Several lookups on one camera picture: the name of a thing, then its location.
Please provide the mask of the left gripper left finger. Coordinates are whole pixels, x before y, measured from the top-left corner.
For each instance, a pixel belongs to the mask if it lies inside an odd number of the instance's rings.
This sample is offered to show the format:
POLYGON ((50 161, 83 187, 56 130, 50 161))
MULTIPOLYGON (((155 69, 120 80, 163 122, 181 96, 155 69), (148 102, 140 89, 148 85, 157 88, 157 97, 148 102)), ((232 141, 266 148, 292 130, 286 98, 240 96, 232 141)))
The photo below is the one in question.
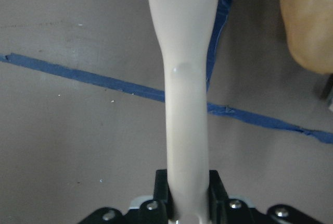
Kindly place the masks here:
POLYGON ((165 209, 164 223, 172 221, 172 218, 174 217, 174 207, 166 169, 159 169, 156 171, 153 198, 160 201, 165 209))

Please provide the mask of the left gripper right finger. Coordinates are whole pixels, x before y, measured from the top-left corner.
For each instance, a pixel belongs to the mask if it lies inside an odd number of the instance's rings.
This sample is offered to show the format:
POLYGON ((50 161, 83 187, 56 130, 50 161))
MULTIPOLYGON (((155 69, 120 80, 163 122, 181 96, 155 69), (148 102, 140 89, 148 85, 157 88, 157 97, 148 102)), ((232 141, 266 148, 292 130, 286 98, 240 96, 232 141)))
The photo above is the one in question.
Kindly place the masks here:
POLYGON ((211 223, 227 223, 225 203, 228 194, 217 170, 209 171, 209 214, 211 223))

